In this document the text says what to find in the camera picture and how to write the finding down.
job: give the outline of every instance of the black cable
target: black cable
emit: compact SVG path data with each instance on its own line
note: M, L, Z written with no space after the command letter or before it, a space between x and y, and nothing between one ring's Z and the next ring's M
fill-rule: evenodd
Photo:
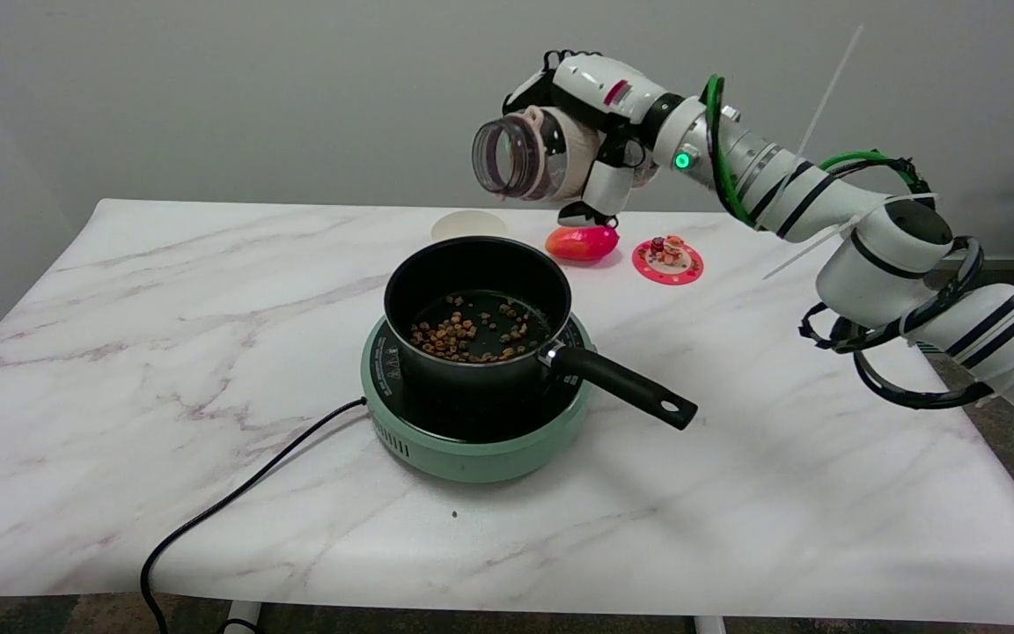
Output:
M158 557L162 555L163 551L169 549L170 545L176 542L178 538L184 537L184 535L187 534L187 531L194 529L194 526L199 525L202 521L208 520L210 515L217 513L218 510L224 509L225 506L228 506L234 500L237 500L237 498L244 494L244 492L248 491L252 485L261 481L261 478L265 477L265 474L269 473L273 467L277 466L279 462L283 461L283 459L287 456L287 454L291 453L292 450L299 445L299 443L306 440L310 434L315 433L315 430L321 428L323 425L327 425L327 423L333 420L333 418L338 417L339 414L353 409L353 407L358 407L359 405L366 405L365 398L358 398L355 401L351 401L350 403L347 403L347 405L338 407L337 410L334 410L331 414L325 415L325 417L320 418L320 420L313 423L302 434L299 434L295 440L289 442L289 445L285 446L284 449L281 449L281 452L277 453L277 455L267 463L265 467L261 467L261 470L259 470L257 474L254 474L252 477L246 479L241 486L237 486L232 493L226 495L226 497L222 497L221 500L215 502L209 509L202 510L201 513L198 513L197 516L192 518L189 522L177 526L173 533L164 538L162 542L158 543L158 546L154 547L154 550L151 551L150 555L148 555L146 561L143 562L143 569L140 570L140 593L143 594L143 601L148 604L149 609L151 609L151 614L153 614L154 618L156 618L158 634L169 633L169 630L166 629L166 618L163 616L162 611L158 609L158 603L156 603L154 597L151 595L151 569L154 564L156 564ZM232 623L226 622L226 624L222 625L221 629L218 630L218 633L225 631L226 625L242 625L256 631L258 634L264 634L256 625L245 622L240 618L232 618L230 621Z
M899 157L898 159L861 159L829 168L828 172L832 177L846 178L870 167L888 167L893 169L893 171L902 178L906 188L912 194L927 194L931 192L930 185L926 183L924 178L919 175L918 169L914 167L914 162L911 159L906 159L906 157ZM918 202L929 206L930 209L935 209L932 198L929 198L929 200L918 200ZM950 254L958 252L964 252L965 258L961 263L960 269L957 269L957 275L954 276L953 280L950 280L932 300L924 302L911 312L903 314L903 316L899 316L897 320L873 330L863 329L862 326L841 316L831 326L828 338L823 338L812 329L810 324L813 314L827 309L827 305L821 302L812 306L812 309L804 314L804 320L801 320L799 329L801 336L812 338L816 342L817 348L834 350L837 354L851 353L856 364L856 373L860 377L860 380L863 381L863 384L868 386L868 390L876 394L877 397L882 398L882 400L907 407L907 409L949 410L953 409L953 407L975 403L984 397L990 397L993 394L993 389L981 381L973 381L965 385L962 390L942 393L914 392L902 389L902 386L893 384L882 377L863 354L863 350L876 348L878 345L896 340L896 338L903 336L904 333L916 331L922 328L922 326L929 324L930 321L941 316L950 306L960 301L965 294L975 289L975 286L977 286L977 273L981 273L985 261L981 242L975 240L975 237L954 237Z

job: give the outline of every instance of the power cord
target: power cord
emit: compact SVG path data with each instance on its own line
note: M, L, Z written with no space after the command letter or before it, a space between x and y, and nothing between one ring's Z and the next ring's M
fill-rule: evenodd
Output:
M335 417L338 417L339 414L342 414L347 410L354 409L354 407L358 407L359 405L366 405L365 398L358 398L355 401L351 401L350 403L347 403L347 405L338 407L337 410L334 410L334 412L332 412L331 414L325 415L325 417L320 418L320 420L313 423L302 434L299 434L299 436L295 438L295 440L289 442L289 445L285 446L284 449L281 449L281 452L277 453L277 455L274 456L269 463L267 463L265 467L261 467L261 470L259 470L257 474L254 474L252 477L246 479L246 481L244 481L244 483L241 486L237 486L237 488L234 489L232 493L226 495L226 497L222 497L221 500L215 502L212 506L210 506L209 509L202 510L201 513L198 513L197 516L192 518L192 520L190 520L189 522L186 522L183 525L177 526L177 529L174 530L173 533L168 535L168 537L164 538L162 542L158 543L158 546L154 547L154 550L151 551L150 555L148 555L146 561L143 562L143 569L140 570L140 592L143 594L143 601L146 602L146 604L148 604L149 609L151 609L151 614L153 614L154 618L156 618L156 624L158 626L158 634L169 634L169 630L166 629L166 618L163 616L162 610L158 609L158 603L156 603L156 601L154 601L154 597L151 595L151 569L154 566L154 564L156 564L158 557L162 555L163 551L168 549L170 545L176 542L178 538L184 537L184 535L189 533L189 531L194 529L194 526L197 526L201 522L208 520L208 518L212 517L212 515L214 513L217 513L218 510L224 509L225 506L230 505L230 503L232 503L234 500L237 500L237 498L240 497L242 494L244 494L246 491L252 489L252 486L255 484L261 482L261 478L265 477L265 475L269 473L270 470L273 469L273 467L277 466L279 462L283 461L283 459L285 459L287 454L291 453L299 445L299 443L306 440L306 438L309 437L310 434L315 433L315 430L318 430L318 428L321 428L321 426L327 425L327 423L331 422L331 420L334 420ZM255 634L265 634L265 631L263 631L261 627L257 627L257 624L246 622L244 621L244 619L241 618L231 618L229 619L229 621L222 623L221 627L218 627L217 629L217 634L222 634L223 631L225 631L226 627L229 627L230 625L241 625L244 627L248 627L248 629L254 631Z

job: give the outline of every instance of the food figurine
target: food figurine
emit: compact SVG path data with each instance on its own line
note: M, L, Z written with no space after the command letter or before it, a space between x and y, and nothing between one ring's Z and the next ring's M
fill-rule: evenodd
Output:
M683 263L683 238L679 236L667 236L667 237L656 237L656 240L663 240L663 253L660 254L661 260L664 264L668 266L678 266Z
M547 253L572 262L596 262L617 249L617 230L609 227L559 227L547 237Z
M644 240L632 254L641 276L667 285L691 284L704 272L704 260L682 237L656 236Z

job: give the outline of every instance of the red toy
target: red toy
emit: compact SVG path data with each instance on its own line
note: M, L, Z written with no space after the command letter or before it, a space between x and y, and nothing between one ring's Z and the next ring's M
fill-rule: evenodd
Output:
M617 249L617 230L608 227L559 227L547 237L547 253L574 262L596 262Z

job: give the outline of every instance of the marble table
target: marble table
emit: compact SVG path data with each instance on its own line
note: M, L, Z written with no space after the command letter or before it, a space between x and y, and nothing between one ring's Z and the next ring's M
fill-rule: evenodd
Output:
M0 595L134 590L174 526L315 417L395 264L448 210L103 201L0 324ZM500 211L540 243L553 216ZM722 214L625 213L623 253L567 268L598 348L701 405L677 432L596 394L538 473L411 472L362 411L305 443L154 569L159 590L412 609L1014 624L1014 484L958 411L873 397L797 321L824 245ZM665 232L695 284L637 275ZM917 350L874 350L907 385Z

